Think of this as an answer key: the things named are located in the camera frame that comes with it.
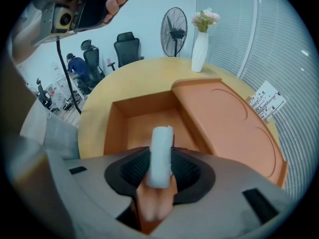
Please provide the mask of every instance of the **white foam block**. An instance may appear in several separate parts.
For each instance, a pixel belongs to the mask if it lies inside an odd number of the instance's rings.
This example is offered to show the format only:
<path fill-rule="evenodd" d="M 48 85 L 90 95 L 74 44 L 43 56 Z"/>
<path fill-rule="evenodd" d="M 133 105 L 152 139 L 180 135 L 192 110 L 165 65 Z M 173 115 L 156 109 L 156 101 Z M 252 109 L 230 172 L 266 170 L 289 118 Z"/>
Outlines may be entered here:
<path fill-rule="evenodd" d="M 153 188 L 169 187 L 171 176 L 171 154 L 173 146 L 173 128 L 159 126 L 153 129 L 150 168 L 146 184 Z"/>

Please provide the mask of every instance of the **blue shirt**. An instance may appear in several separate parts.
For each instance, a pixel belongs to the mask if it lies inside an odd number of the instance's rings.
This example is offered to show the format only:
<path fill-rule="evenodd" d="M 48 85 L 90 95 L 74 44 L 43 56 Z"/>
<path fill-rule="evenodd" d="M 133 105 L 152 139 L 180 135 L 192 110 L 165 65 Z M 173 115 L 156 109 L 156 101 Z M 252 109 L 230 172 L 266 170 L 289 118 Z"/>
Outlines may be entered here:
<path fill-rule="evenodd" d="M 68 63 L 68 72 L 72 73 L 72 70 L 80 76 L 89 77 L 88 65 L 82 58 L 72 58 Z"/>

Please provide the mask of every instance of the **white vase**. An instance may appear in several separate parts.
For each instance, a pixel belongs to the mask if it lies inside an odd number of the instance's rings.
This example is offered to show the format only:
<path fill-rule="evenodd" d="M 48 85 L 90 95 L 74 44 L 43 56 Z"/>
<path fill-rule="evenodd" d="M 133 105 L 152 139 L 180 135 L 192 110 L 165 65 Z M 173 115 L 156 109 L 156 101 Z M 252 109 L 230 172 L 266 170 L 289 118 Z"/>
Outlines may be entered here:
<path fill-rule="evenodd" d="M 193 48 L 193 55 L 191 58 L 191 70 L 199 73 L 203 68 L 208 50 L 208 34 L 198 32 L 195 45 Z"/>

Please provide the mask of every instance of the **chair headrest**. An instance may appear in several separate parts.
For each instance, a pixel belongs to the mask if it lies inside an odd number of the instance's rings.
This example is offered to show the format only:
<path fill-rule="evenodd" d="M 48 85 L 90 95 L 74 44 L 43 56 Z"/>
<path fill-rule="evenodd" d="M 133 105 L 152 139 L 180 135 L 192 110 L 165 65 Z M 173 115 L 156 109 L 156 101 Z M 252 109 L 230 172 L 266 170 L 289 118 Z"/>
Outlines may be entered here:
<path fill-rule="evenodd" d="M 135 37 L 132 32 L 126 32 L 118 34 L 118 37 L 116 38 L 117 42 L 123 42 L 123 41 L 131 41 L 134 40 Z"/>
<path fill-rule="evenodd" d="M 92 40 L 83 41 L 81 44 L 81 50 L 87 50 L 87 49 L 91 48 L 92 47 L 91 42 L 92 42 Z"/>

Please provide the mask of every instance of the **wooden round table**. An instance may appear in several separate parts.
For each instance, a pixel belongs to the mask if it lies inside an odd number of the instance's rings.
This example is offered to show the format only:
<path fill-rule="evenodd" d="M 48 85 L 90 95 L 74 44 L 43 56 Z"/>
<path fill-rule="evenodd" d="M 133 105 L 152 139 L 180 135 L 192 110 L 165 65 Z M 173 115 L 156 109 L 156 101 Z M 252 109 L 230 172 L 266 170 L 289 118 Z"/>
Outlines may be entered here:
<path fill-rule="evenodd" d="M 191 70 L 191 60 L 161 57 L 140 60 L 123 66 L 106 76 L 88 97 L 80 118 L 78 142 L 81 158 L 103 155 L 105 133 L 111 104 L 114 101 L 170 90 L 179 79 L 214 77 L 236 91 L 243 99 L 255 91 L 230 72 L 205 64 L 200 73 Z M 279 144 L 273 119 L 267 124 Z"/>

